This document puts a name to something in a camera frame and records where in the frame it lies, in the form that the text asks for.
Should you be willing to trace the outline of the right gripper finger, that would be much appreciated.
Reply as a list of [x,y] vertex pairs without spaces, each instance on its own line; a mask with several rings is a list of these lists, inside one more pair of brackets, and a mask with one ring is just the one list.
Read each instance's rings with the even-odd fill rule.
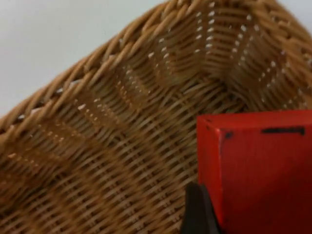
[[189,183],[185,188],[185,212],[180,234],[222,233],[207,188],[203,184]]

